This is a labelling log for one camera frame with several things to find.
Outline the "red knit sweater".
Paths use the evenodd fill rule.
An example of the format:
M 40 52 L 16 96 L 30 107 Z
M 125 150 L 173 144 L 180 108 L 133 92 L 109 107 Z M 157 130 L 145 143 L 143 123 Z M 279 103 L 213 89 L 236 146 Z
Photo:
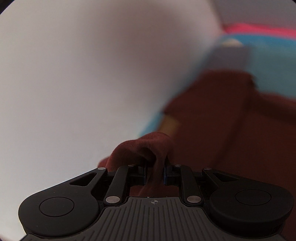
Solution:
M 147 165 L 142 197 L 178 195 L 163 184 L 165 160 L 209 167 L 295 193 L 295 99 L 261 93 L 241 71 L 209 71 L 164 110 L 163 126 L 117 146 L 100 166 Z

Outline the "blue and mauve bed sheet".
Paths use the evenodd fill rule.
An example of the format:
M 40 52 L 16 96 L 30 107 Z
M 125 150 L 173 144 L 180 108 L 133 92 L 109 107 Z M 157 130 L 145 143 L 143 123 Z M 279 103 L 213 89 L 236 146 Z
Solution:
M 295 31 L 237 23 L 202 59 L 143 134 L 168 118 L 185 135 L 225 137 L 249 109 L 295 122 Z

